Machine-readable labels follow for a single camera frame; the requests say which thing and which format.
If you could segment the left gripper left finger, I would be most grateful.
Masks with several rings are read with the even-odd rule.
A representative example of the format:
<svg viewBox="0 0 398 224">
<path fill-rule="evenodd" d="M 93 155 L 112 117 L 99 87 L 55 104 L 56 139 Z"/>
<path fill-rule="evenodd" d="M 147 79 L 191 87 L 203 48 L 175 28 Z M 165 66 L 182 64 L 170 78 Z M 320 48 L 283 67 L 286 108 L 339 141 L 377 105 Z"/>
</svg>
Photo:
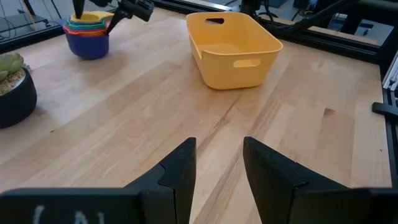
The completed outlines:
<svg viewBox="0 0 398 224">
<path fill-rule="evenodd" d="M 1 223 L 188 223 L 196 139 L 124 187 L 19 188 L 1 193 Z"/>
</svg>

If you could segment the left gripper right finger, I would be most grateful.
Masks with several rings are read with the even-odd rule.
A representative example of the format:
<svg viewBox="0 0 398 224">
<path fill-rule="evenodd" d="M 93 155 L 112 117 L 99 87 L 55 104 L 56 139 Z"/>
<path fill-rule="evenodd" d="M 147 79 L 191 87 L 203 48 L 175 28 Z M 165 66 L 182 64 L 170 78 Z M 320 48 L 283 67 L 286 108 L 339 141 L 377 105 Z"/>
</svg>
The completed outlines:
<svg viewBox="0 0 398 224">
<path fill-rule="evenodd" d="M 262 223 L 397 223 L 397 189 L 346 187 L 252 137 L 243 158 Z"/>
</svg>

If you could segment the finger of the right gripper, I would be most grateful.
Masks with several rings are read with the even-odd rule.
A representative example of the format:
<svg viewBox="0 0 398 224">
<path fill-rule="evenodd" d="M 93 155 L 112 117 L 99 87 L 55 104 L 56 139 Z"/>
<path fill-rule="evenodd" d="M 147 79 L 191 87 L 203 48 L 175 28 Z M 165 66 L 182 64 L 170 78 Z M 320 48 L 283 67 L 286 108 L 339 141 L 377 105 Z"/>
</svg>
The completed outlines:
<svg viewBox="0 0 398 224">
<path fill-rule="evenodd" d="M 75 11 L 75 17 L 80 19 L 84 11 L 85 0 L 72 0 L 72 2 Z"/>
<path fill-rule="evenodd" d="M 122 19 L 130 19 L 131 14 L 127 12 L 126 10 L 122 8 L 117 8 L 113 18 L 111 19 L 111 22 L 109 23 L 108 28 L 106 29 L 106 33 L 110 34 L 110 32 L 116 27 L 116 25 L 122 20 Z"/>
</svg>

